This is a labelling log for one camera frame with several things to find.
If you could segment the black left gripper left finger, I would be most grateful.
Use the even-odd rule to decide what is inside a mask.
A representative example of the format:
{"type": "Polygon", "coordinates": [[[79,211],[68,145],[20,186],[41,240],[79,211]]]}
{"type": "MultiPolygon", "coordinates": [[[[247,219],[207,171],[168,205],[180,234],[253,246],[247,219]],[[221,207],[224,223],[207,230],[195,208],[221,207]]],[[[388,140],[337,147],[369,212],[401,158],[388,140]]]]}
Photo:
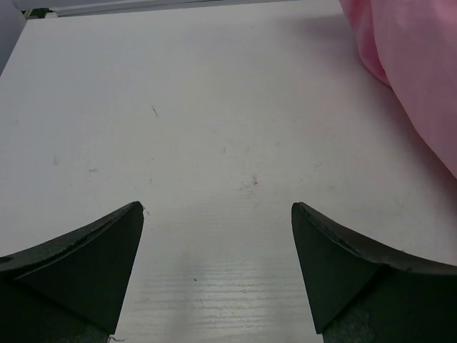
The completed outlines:
{"type": "Polygon", "coordinates": [[[107,342],[115,333],[144,225],[131,202],[1,258],[2,342],[107,342]]]}

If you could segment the pink pillowcase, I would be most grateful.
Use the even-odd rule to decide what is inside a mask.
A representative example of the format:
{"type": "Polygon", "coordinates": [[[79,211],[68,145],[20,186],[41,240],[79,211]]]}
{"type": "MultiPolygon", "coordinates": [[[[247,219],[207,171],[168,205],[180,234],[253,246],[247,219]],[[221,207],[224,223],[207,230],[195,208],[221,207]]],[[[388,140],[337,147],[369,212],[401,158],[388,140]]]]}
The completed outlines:
{"type": "Polygon", "coordinates": [[[341,1],[361,61],[456,173],[456,2],[341,1]]]}

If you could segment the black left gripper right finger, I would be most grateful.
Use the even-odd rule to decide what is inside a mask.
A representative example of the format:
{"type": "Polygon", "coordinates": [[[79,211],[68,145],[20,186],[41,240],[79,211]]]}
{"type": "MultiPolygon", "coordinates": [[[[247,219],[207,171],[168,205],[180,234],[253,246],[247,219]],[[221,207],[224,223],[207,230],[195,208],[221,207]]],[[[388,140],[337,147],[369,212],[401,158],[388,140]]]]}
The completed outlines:
{"type": "Polygon", "coordinates": [[[407,254],[302,202],[293,238],[325,342],[454,342],[456,267],[407,254]]]}

